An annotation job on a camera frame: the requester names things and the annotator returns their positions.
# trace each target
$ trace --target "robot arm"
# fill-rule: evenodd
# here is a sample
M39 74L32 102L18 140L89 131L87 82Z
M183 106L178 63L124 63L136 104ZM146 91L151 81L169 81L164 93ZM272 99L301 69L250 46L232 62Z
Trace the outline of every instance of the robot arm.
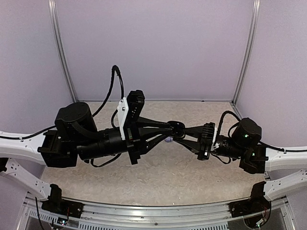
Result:
M127 98L119 102L119 128L98 131L88 105L78 102L59 110L55 120L57 130L49 130L28 139L22 138L21 134L0 132L4 136L16 138L0 138L1 175L23 184L43 201L43 209L65 214L69 207L70 215L79 218L82 203L62 199L61 189L55 184L49 185L35 178L12 158L65 168L74 167L78 156L89 163L95 158L128 152L131 163L137 164L141 155L148 153L166 137L172 137L176 143L196 154L198 160L208 160L210 155L229 157L233 161L240 160L239 167L251 174L277 169L301 169L307 165L307 152L282 152L259 145L261 127L249 118L239 120L233 126L235 130L232 135L228 132L225 137L219 134L223 119L216 131L214 123L186 128L178 121L159 122L141 117L144 100L142 91L137 90L131 91ZM186 136L195 138L195 141L185 139ZM263 207L269 209L269 201L305 186L306 173L299 171L279 181L254 185L249 200L230 204L233 216L262 211Z

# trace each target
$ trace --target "white arm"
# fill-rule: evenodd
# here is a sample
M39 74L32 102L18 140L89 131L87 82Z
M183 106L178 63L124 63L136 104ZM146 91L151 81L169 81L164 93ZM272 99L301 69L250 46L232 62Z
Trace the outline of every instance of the white arm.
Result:
M306 150L307 147L285 148L287 150ZM266 149L269 160L265 162L265 171L271 172L279 169L307 169L307 152L281 152Z
M0 132L1 136L24 137L27 134ZM37 148L43 145L45 136L39 134L33 138L24 140L8 140L0 138L0 158L15 158L33 161L45 165L42 155Z
M267 181L263 189L264 198L272 201L304 186L307 186L307 170L302 169L279 180Z
M8 159L5 167L6 170L0 172L1 176L20 184L27 191L37 197L38 200L45 201L48 199L51 191L50 184L43 182L32 175L14 159Z

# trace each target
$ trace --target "cable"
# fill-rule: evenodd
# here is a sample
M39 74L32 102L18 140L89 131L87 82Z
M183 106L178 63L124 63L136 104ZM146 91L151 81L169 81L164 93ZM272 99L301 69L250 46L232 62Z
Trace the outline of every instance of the cable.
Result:
M111 117L111 125L112 125L113 128L119 129L119 127L116 127L115 124L114 124L114 118L115 118L116 114L117 114L117 110L114 111L114 113Z
M91 165L94 166L95 168L101 168L101 167L104 167L106 166L107 164L110 164L112 163L113 161L117 160L119 157L121 156L121 153L116 155L115 157L113 157L111 160L101 164L101 165L94 165L94 159L91 159Z
M111 83L110 83L109 91L107 92L106 98L102 102L101 106L96 110L96 112L93 113L93 117L96 116L102 110L102 108L106 105L106 102L108 101L108 99L109 99L109 97L112 93L115 72L117 73L118 78L119 78L119 82L120 82L121 98L124 97L124 83L123 83L123 80L122 80L122 77L121 77L121 74L120 74L120 70L119 70L118 66L114 65L112 67L112 75L111 75Z
M276 151L280 151L280 152L307 152L307 149L291 150L291 149L278 148L278 147L275 147L275 146L272 146L272 145L268 145L268 144L266 144L262 141L259 141L259 143L261 145L264 145L267 148L270 148L270 149L276 150Z
M224 121L224 117L226 116L226 114L231 114L232 116L234 116L238 121L240 121L241 119L234 113L234 112L231 112L231 111L225 111L222 113L221 115L221 118L220 118L220 122L219 122L219 126L217 128L217 132L216 132L216 136L218 137L220 135L220 132L221 132L221 129L222 129L222 124L223 124L223 121Z
M223 161L221 158L219 158L217 155L214 155L214 154L212 154L212 153L211 153L211 155L214 156L214 157L216 157L217 159L219 159L220 162L222 162L223 164L230 164L230 163L231 163L230 157L228 157L228 158L229 158L228 162L225 162L225 161Z
M239 125L239 122L235 123L233 126L230 127L230 129L228 130L228 137L229 137L229 138L231 138L231 137L230 137L230 132L231 132L231 130L232 130L233 128L237 127L238 125Z
M39 216L39 211L38 211L38 203L37 203L37 198L35 197L35 203L36 203L36 211L37 211L37 217L38 217L38 222L40 227L42 228L42 230L45 230L42 224L42 221L40 220L40 216Z
M35 136L37 136L38 134L41 134L49 129L52 129L52 128L55 128L56 126L50 126L48 128L44 128L34 134L31 134L31 135L28 135L28 136L25 136L25 137L19 137L19 138L12 138L12 137L5 137L5 136L0 136L0 138L3 138L3 139L8 139L8 140L24 140L24 139L29 139L29 138L33 138Z
M269 221L269 219L270 219L270 217L271 217L271 213L272 213L272 202L270 201L270 212L269 212L269 216L268 216L268 218L265 220L265 222L261 225L261 227L262 227L263 225L265 225L265 224Z

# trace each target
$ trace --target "purple wall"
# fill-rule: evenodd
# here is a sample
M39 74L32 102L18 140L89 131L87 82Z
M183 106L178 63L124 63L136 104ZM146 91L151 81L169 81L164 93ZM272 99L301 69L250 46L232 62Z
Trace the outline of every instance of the purple wall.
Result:
M103 100L111 67L147 99L231 100L253 0L57 1L80 100ZM111 99L119 99L116 82Z
M0 130L31 133L53 124L71 102L54 42L47 1L0 7ZM39 176L43 167L21 164ZM26 191L0 177L0 229L13 229Z
M263 141L307 146L307 1L261 1L258 27L238 101L262 126ZM272 173L273 178L287 174ZM298 229L307 229L306 189L287 196Z

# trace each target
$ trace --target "beige floor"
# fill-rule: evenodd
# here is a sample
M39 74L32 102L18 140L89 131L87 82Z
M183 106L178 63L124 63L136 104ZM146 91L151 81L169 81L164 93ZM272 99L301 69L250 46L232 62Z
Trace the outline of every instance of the beige floor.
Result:
M90 103L95 111L100 103ZM96 116L98 129L111 127L110 118L116 103L107 103ZM178 120L187 127L207 122L218 124L220 115L232 110L229 103L210 102L146 102L142 116L160 120ZM222 133L235 119L227 115ZM83 161L67 169L46 168L42 179L55 183L63 196L102 203L167 206L190 205L226 201L249 196L253 184L263 175L250 175L235 161L224 165L216 158L198 161L196 155L177 143L162 142L148 154L141 156L139 164L131 165L127 154L114 163L94 168ZM96 164L110 158L95 161Z

